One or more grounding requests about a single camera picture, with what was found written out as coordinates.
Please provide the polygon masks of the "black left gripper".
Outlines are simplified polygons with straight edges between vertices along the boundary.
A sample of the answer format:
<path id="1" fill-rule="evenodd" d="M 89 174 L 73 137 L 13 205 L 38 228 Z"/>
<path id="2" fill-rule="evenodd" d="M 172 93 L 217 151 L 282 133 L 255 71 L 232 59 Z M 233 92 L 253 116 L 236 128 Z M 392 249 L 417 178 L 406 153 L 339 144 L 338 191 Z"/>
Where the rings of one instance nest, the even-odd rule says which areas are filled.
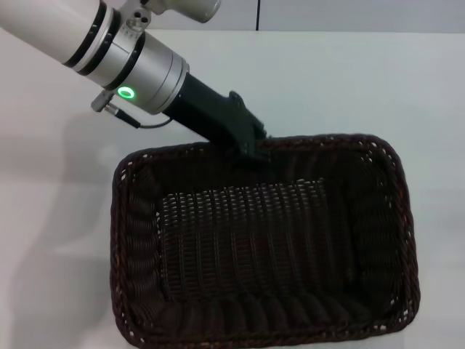
<path id="1" fill-rule="evenodd" d="M 222 96 L 191 74 L 165 110 L 165 114 L 229 152 L 234 169 L 258 170 L 270 162 L 268 153 L 257 149 L 255 138 L 266 138 L 264 124 L 234 91 Z"/>

